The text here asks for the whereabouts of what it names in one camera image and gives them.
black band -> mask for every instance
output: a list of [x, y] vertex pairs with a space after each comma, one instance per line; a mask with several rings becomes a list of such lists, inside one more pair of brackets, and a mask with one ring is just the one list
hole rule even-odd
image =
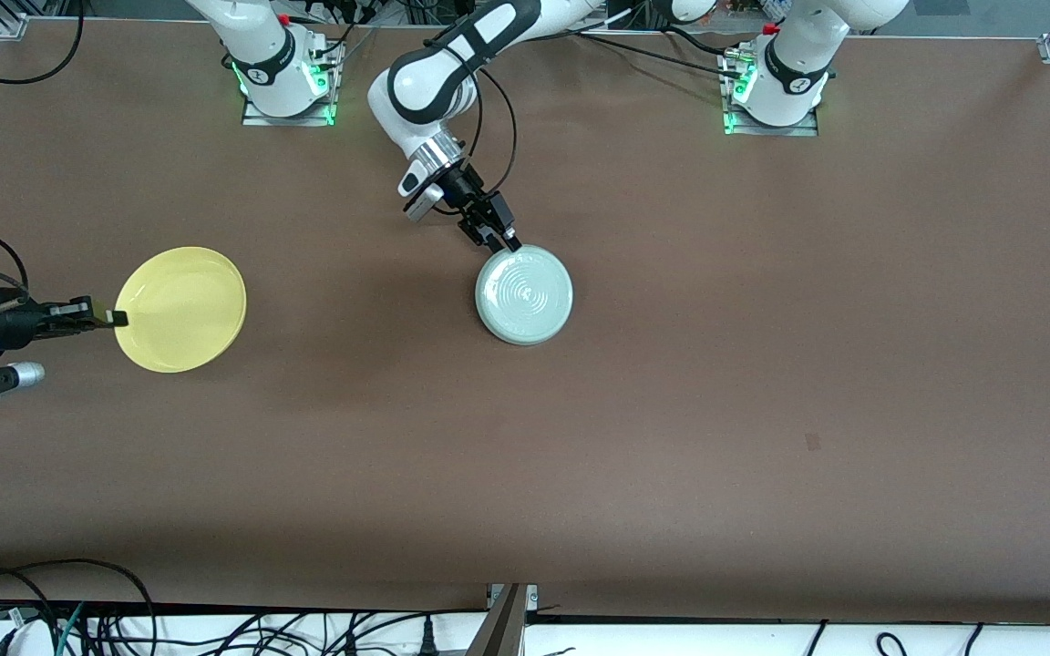
[[[496, 37], [485, 41], [480, 36], [480, 30], [476, 29], [476, 22], [488, 16], [488, 13], [503, 7], [503, 5], [509, 5], [509, 7], [513, 8], [513, 18], [508, 22], [508, 25], [505, 25], [503, 30], [497, 33]], [[399, 115], [417, 125], [426, 125], [433, 121], [442, 120], [452, 107], [456, 88], [459, 88], [464, 83], [464, 79], [469, 78], [470, 75], [475, 75], [479, 67], [490, 62], [501, 50], [508, 48], [509, 43], [512, 43], [522, 34], [525, 34], [529, 26], [536, 24], [538, 18], [541, 16], [542, 0], [494, 0], [491, 3], [481, 5], [478, 13], [469, 17], [463, 17], [454, 26], [450, 26], [450, 28], [438, 37], [425, 41], [424, 49], [407, 52], [396, 59], [396, 62], [392, 64], [391, 69], [387, 71], [387, 94], [391, 97], [392, 105], [399, 112]], [[463, 38], [467, 42], [467, 46], [472, 50], [472, 56], [464, 59], [461, 62], [461, 66], [453, 71], [448, 76], [448, 79], [441, 84], [440, 90], [437, 91], [437, 97], [430, 101], [428, 107], [412, 109], [401, 105], [399, 100], [396, 100], [397, 71], [401, 67], [407, 66], [407, 64], [418, 62], [421, 59], [428, 59], [441, 50], [452, 48], [459, 38]]]
[[233, 65], [237, 67], [237, 70], [242, 73], [242, 78], [246, 79], [246, 82], [254, 86], [270, 86], [274, 83], [274, 79], [278, 78], [278, 73], [294, 61], [294, 33], [285, 28], [282, 31], [287, 34], [287, 42], [284, 43], [282, 49], [278, 50], [278, 54], [274, 55], [273, 58], [267, 59], [264, 62], [251, 64], [243, 62], [242, 59], [234, 58], [230, 54]]
[[780, 86], [784, 87], [784, 92], [789, 96], [807, 93], [810, 88], [820, 82], [820, 79], [825, 77], [825, 71], [828, 70], [828, 64], [813, 72], [801, 72], [784, 65], [784, 62], [776, 56], [775, 37], [768, 42], [766, 48], [763, 48], [763, 62], [768, 64], [768, 71], [772, 73], [772, 78], [780, 80]]

blue cable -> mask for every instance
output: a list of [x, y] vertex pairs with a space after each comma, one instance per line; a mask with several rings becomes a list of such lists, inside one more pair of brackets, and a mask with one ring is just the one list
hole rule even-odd
[[80, 611], [83, 610], [84, 602], [80, 601], [80, 606], [76, 606], [76, 610], [71, 611], [71, 618], [67, 619], [66, 626], [63, 627], [63, 632], [59, 635], [59, 642], [55, 646], [55, 656], [63, 656], [63, 651], [67, 648], [67, 636], [71, 635], [71, 626], [76, 623], [76, 619], [80, 618]]

white floor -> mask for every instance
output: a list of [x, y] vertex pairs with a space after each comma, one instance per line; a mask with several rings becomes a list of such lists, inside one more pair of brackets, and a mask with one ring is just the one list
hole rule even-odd
[[[396, 614], [380, 615], [363, 625], [374, 625]], [[281, 627], [293, 615], [271, 615], [264, 626]], [[159, 622], [162, 638], [204, 640], [220, 639], [237, 628], [249, 615], [181, 616]], [[329, 615], [332, 639], [344, 630], [349, 615]], [[437, 648], [441, 652], [467, 648], [480, 627], [483, 614], [440, 615], [435, 618]], [[0, 621], [0, 638], [13, 623]], [[534, 625], [525, 631], [525, 656], [549, 656], [574, 648], [570, 656], [804, 656], [816, 625]], [[316, 646], [324, 644], [321, 615], [309, 616], [292, 627]], [[875, 648], [879, 632], [891, 632], [902, 640], [908, 656], [962, 656], [971, 626], [943, 625], [831, 625], [821, 636], [814, 656], [879, 656]], [[124, 632], [130, 638], [149, 635], [149, 623], [128, 619]], [[422, 619], [387, 628], [359, 640], [359, 652], [368, 647], [384, 647], [397, 656], [419, 652]], [[251, 644], [255, 639], [238, 640]], [[79, 642], [70, 640], [77, 656]], [[280, 642], [275, 647], [282, 647]], [[161, 644], [159, 656], [193, 656], [211, 651], [207, 647]], [[133, 647], [146, 655], [148, 647]], [[230, 654], [249, 651], [232, 651]], [[892, 644], [888, 655], [900, 656]], [[294, 656], [302, 656], [292, 649]], [[10, 656], [51, 656], [51, 639], [34, 623], [17, 635]], [[975, 640], [971, 656], [1050, 656], [1050, 627], [988, 626]]]

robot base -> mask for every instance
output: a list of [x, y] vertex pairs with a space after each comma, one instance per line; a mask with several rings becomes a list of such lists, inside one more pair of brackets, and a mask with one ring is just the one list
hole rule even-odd
[[342, 56], [346, 52], [346, 45], [339, 43], [323, 58], [314, 62], [317, 69], [310, 71], [312, 84], [319, 88], [327, 88], [326, 94], [314, 101], [304, 111], [292, 117], [272, 117], [266, 114], [249, 101], [246, 89], [242, 88], [242, 96], [246, 99], [246, 106], [242, 108], [242, 125], [255, 126], [292, 126], [292, 128], [324, 128], [324, 126], [335, 125], [335, 118], [338, 112], [338, 91], [342, 86]]
[[753, 80], [756, 55], [753, 43], [742, 42], [737, 48], [729, 48], [716, 58], [720, 70], [734, 70], [741, 75], [738, 80], [720, 78], [720, 97], [723, 100], [724, 134], [761, 134], [772, 136], [817, 136], [817, 111], [808, 113], [799, 124], [776, 128], [754, 120], [748, 109], [736, 103], [737, 96], [748, 92], [748, 84]]

concentric circle pattern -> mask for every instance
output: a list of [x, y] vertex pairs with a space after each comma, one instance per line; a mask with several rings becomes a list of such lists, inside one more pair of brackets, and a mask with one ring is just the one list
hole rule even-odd
[[476, 280], [476, 310], [497, 337], [539, 344], [562, 331], [574, 306], [570, 274], [553, 253], [522, 246], [495, 254]]

